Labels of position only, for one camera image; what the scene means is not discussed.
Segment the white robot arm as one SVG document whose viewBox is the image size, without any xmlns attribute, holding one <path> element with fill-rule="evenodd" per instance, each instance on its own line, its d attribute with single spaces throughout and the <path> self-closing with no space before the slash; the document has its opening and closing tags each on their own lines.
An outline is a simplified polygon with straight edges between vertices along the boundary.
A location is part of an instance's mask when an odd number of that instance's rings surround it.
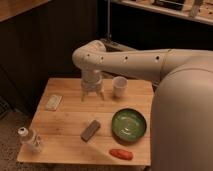
<svg viewBox="0 0 213 171">
<path fill-rule="evenodd" d="M 72 54 L 84 90 L 103 71 L 156 86 L 151 104 L 151 171 L 213 171 L 213 51 L 155 49 L 108 52 L 93 40 Z"/>
</svg>

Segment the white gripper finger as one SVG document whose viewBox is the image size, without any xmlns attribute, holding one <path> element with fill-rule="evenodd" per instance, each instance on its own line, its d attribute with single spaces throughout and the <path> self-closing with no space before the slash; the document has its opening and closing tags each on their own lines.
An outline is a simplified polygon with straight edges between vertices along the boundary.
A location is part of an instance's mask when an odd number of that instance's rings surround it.
<svg viewBox="0 0 213 171">
<path fill-rule="evenodd" d="M 99 96 L 102 100 L 105 100 L 105 97 L 104 97 L 104 93 L 103 93 L 103 92 L 98 92 L 97 94 L 98 94 L 98 96 Z"/>
<path fill-rule="evenodd" d="M 88 95 L 88 92 L 86 91 L 83 91 L 82 94 L 81 94 L 81 101 L 83 102 L 86 98 L 86 96 Z"/>
</svg>

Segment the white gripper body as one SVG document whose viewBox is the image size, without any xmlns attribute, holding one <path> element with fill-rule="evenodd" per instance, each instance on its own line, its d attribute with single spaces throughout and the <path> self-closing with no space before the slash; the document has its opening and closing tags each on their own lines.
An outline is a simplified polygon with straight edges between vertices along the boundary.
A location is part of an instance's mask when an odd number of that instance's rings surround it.
<svg viewBox="0 0 213 171">
<path fill-rule="evenodd" d="M 103 80 L 100 70 L 83 70 L 81 72 L 82 91 L 100 93 L 103 90 Z"/>
</svg>

